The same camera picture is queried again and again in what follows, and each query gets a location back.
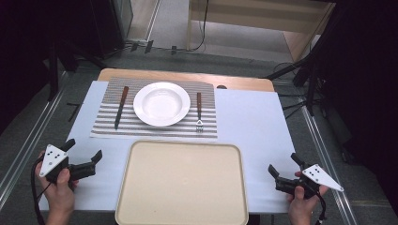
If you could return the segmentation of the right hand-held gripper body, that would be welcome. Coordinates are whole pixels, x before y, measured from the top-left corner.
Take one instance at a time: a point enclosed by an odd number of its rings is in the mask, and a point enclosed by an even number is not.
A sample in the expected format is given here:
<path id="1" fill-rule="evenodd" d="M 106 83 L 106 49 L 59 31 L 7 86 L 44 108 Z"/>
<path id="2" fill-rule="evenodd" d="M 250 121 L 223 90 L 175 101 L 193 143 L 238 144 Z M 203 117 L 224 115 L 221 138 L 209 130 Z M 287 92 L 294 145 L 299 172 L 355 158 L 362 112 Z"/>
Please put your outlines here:
<path id="1" fill-rule="evenodd" d="M 296 179 L 280 177 L 279 173 L 275 172 L 275 188 L 277 190 L 294 195 L 297 186 L 304 188 L 305 199 L 310 199 L 316 195 L 319 192 L 320 186 L 332 188 L 341 192 L 344 191 L 344 188 L 318 164 L 314 164 L 301 171 L 300 176 Z"/>

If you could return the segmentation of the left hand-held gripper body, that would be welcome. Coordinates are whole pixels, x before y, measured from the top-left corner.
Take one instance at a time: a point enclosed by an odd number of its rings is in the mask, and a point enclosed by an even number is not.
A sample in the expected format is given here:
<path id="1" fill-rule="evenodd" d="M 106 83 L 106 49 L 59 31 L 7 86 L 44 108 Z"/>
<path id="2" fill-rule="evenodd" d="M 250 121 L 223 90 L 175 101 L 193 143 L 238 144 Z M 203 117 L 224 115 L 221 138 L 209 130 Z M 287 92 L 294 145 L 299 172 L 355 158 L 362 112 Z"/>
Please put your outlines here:
<path id="1" fill-rule="evenodd" d="M 60 147 L 49 144 L 43 156 L 39 176 L 51 183 L 56 183 L 58 174 L 64 169 L 69 170 L 69 182 L 72 183 L 95 175 L 96 163 L 90 160 L 79 165 L 69 164 L 69 153 L 62 151 Z"/>

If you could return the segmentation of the wooden-handled knife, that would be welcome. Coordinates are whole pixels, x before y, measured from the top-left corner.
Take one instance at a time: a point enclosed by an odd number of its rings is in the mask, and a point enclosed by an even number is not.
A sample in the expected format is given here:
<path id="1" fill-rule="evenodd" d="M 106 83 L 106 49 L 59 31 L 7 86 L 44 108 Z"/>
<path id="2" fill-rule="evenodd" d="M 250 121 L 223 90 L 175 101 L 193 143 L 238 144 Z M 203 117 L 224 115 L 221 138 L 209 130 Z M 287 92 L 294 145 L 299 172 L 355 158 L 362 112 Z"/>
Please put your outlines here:
<path id="1" fill-rule="evenodd" d="M 118 126 L 119 126 L 119 123 L 120 123 L 121 115 L 122 115 L 122 112 L 123 112 L 123 109 L 124 109 L 124 104 L 125 104 L 125 101 L 127 99 L 128 92 L 129 92 L 129 87 L 128 86 L 124 86 L 123 92 L 122 92 L 122 96 L 121 96 L 121 99 L 120 99 L 120 102 L 119 102 L 118 111 L 117 111 L 117 114 L 116 114 L 116 117 L 115 117 L 115 130 L 118 130 Z"/>

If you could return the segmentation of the white plate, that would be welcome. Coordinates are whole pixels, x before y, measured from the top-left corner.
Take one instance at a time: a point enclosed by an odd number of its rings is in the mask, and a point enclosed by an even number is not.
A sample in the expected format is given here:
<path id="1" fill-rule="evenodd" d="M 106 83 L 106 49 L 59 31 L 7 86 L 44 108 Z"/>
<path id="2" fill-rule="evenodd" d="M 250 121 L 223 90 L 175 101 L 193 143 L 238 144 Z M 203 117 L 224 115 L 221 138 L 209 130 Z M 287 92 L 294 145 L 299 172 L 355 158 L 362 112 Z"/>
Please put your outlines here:
<path id="1" fill-rule="evenodd" d="M 138 91 L 133 101 L 137 117 L 154 127 L 168 127 L 178 123 L 191 107 L 188 93 L 171 82 L 154 82 Z"/>

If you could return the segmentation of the beige tray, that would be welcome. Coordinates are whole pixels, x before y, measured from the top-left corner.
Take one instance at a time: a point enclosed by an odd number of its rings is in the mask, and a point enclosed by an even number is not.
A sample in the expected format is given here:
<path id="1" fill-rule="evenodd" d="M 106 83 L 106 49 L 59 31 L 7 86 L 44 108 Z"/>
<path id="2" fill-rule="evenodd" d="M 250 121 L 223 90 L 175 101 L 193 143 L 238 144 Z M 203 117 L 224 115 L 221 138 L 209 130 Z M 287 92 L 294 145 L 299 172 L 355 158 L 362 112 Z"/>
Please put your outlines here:
<path id="1" fill-rule="evenodd" d="M 131 147 L 118 225 L 246 225 L 248 218 L 234 145 L 139 141 Z"/>

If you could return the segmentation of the wooden-handled fork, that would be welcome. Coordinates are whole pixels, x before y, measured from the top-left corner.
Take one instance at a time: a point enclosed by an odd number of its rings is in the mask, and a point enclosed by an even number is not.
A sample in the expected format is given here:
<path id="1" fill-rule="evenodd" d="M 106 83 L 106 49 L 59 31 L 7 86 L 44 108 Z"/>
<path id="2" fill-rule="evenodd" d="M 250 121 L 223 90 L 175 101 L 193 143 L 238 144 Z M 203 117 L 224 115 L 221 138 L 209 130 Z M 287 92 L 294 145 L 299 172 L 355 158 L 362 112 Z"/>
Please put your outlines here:
<path id="1" fill-rule="evenodd" d="M 204 126 L 202 121 L 202 93 L 196 94 L 196 103 L 197 103 L 197 122 L 196 122 L 196 131 L 203 132 Z"/>

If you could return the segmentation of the person's right hand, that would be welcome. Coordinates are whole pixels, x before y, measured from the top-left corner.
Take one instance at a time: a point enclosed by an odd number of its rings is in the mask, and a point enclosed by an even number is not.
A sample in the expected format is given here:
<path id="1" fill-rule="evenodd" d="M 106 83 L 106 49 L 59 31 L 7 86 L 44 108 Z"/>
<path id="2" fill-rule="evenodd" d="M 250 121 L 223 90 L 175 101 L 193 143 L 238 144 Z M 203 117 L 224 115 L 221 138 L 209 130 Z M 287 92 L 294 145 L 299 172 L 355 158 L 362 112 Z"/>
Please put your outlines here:
<path id="1" fill-rule="evenodd" d="M 310 218 L 312 219 L 312 212 L 319 202 L 317 196 L 313 196 L 310 199 L 304 198 L 305 190 L 301 186 L 295 187 L 295 193 L 293 196 L 288 197 L 290 202 L 288 208 L 288 216 L 290 218 Z"/>

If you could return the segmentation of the person's left hand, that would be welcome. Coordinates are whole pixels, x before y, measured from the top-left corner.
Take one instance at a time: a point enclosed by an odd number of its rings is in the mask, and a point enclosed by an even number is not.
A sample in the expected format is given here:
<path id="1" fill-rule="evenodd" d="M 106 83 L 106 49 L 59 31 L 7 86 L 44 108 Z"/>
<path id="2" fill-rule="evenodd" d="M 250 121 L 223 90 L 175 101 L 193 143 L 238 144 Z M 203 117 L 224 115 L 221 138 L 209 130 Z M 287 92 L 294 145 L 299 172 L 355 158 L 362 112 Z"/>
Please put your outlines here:
<path id="1" fill-rule="evenodd" d="M 58 174 L 55 184 L 39 176 L 42 163 L 35 169 L 36 176 L 43 188 L 49 204 L 49 215 L 70 215 L 74 211 L 75 196 L 69 187 L 69 170 L 64 169 Z"/>

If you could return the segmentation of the light blue table mat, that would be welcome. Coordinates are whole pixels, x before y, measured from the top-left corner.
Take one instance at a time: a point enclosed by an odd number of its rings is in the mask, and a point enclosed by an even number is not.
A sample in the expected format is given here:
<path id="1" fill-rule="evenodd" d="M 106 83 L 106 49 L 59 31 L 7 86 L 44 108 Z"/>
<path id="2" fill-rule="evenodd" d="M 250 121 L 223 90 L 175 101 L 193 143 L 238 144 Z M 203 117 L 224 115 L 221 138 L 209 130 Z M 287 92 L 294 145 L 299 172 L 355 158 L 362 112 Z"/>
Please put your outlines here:
<path id="1" fill-rule="evenodd" d="M 99 150 L 103 154 L 96 175 L 81 181 L 76 190 L 75 207 L 78 210 L 115 210 L 131 145 L 139 140 L 152 140 L 90 136 L 108 82 L 91 84 L 69 134 L 76 142 L 69 151 L 71 162 L 81 163 Z M 290 158 L 294 146 L 278 95 L 274 92 L 215 87 L 214 94 L 218 129 L 215 143 L 233 144 L 240 150 L 250 213 L 286 212 L 286 197 L 276 190 L 273 178 L 267 171 L 269 164 L 284 175 L 291 175 L 297 168 Z M 155 141 L 214 143 L 195 140 Z"/>

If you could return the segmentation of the black metal stand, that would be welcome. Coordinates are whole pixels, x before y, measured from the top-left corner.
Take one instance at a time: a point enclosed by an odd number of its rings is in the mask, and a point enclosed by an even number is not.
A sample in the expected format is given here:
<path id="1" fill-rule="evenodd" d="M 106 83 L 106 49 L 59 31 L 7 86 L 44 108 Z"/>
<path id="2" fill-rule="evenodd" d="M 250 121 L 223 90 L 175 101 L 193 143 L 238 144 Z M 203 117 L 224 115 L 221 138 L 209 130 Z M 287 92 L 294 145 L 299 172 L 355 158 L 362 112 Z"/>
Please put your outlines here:
<path id="1" fill-rule="evenodd" d="M 332 40 L 333 32 L 344 15 L 343 6 L 345 0 L 317 1 L 332 3 L 333 5 L 333 9 L 330 11 L 329 19 L 319 40 L 304 58 L 298 60 L 296 63 L 293 63 L 290 66 L 284 67 L 270 75 L 265 76 L 265 79 L 273 81 L 288 72 L 292 72 L 294 69 L 298 69 L 298 74 L 295 76 L 293 84 L 295 86 L 302 86 L 306 81 L 309 81 L 305 107 L 307 108 L 310 116 L 314 115 L 314 92 L 318 76 L 318 64 L 321 57 L 321 52 L 327 48 L 328 44 Z"/>
<path id="2" fill-rule="evenodd" d="M 52 101 L 59 92 L 58 61 L 67 71 L 75 71 L 78 67 L 74 55 L 78 54 L 100 69 L 107 68 L 99 59 L 80 48 L 78 45 L 65 39 L 52 40 L 49 44 L 49 85 L 48 100 Z"/>

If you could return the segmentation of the striped placemat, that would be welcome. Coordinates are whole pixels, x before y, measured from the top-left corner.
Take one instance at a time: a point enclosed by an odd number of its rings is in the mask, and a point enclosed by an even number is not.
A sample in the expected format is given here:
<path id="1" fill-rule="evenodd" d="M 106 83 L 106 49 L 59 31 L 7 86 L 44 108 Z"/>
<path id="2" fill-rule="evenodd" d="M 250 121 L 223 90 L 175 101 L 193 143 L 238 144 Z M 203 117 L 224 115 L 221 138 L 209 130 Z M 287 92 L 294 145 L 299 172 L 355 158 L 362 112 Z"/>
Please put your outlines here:
<path id="1" fill-rule="evenodd" d="M 191 99 L 188 114 L 178 123 L 168 127 L 154 127 L 141 121 L 134 112 L 133 101 L 140 89 L 151 83 L 167 82 L 182 87 Z M 121 115 L 118 130 L 115 130 L 115 117 L 124 86 L 129 87 L 127 99 Z M 196 94 L 202 93 L 203 132 L 196 131 Z M 96 120 L 90 131 L 94 138 L 152 139 L 152 140 L 195 140 L 215 142 L 218 139 L 217 116 L 214 87 L 205 82 L 156 81 L 149 79 L 112 78 L 106 87 L 99 105 Z"/>

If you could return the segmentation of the black cabinet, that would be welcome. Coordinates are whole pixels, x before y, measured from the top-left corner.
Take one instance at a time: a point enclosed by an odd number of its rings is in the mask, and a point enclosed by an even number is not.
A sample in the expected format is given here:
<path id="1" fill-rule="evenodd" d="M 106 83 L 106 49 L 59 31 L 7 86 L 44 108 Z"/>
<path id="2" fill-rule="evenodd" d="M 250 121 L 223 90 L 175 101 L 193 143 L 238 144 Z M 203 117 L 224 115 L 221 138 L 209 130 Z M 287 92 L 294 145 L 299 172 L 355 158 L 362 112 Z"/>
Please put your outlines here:
<path id="1" fill-rule="evenodd" d="M 133 19 L 131 0 L 90 0 L 98 45 L 104 57 L 125 47 Z"/>

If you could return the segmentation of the light wooden shelf unit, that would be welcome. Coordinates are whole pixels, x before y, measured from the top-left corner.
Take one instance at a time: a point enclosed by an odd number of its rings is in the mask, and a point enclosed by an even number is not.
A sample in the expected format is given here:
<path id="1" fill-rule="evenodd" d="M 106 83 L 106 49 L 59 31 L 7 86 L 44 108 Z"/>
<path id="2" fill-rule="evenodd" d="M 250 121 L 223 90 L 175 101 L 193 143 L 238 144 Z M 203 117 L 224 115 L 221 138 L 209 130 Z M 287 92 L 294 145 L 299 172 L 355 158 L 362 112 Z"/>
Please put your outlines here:
<path id="1" fill-rule="evenodd" d="M 317 0 L 189 0 L 191 22 L 202 21 L 283 31 L 294 62 L 300 60 L 329 19 L 332 3 Z"/>

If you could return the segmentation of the metal floor rail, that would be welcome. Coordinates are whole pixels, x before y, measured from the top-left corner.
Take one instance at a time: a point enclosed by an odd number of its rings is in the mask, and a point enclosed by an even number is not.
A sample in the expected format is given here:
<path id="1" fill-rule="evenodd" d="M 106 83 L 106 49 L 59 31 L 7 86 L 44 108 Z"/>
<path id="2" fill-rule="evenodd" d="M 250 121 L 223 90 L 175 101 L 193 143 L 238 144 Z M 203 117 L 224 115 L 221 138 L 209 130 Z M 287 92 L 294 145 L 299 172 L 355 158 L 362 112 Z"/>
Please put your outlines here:
<path id="1" fill-rule="evenodd" d="M 50 90 L 45 86 L 0 135 L 0 211 L 8 201 L 23 168 L 53 117 L 69 80 L 70 74 L 62 72 L 58 82 L 59 91 L 54 98 L 48 100 L 45 97 Z"/>
<path id="2" fill-rule="evenodd" d="M 306 106 L 301 108 L 307 127 L 311 133 L 314 141 L 315 149 L 319 156 L 320 164 L 325 168 L 328 174 L 338 183 L 341 183 L 340 177 L 335 170 L 335 167 L 329 156 L 328 148 L 326 147 L 315 118 L 310 114 Z M 344 225 L 359 225 L 357 218 L 352 210 L 350 202 L 345 192 L 331 190 L 335 205 L 337 206 Z"/>

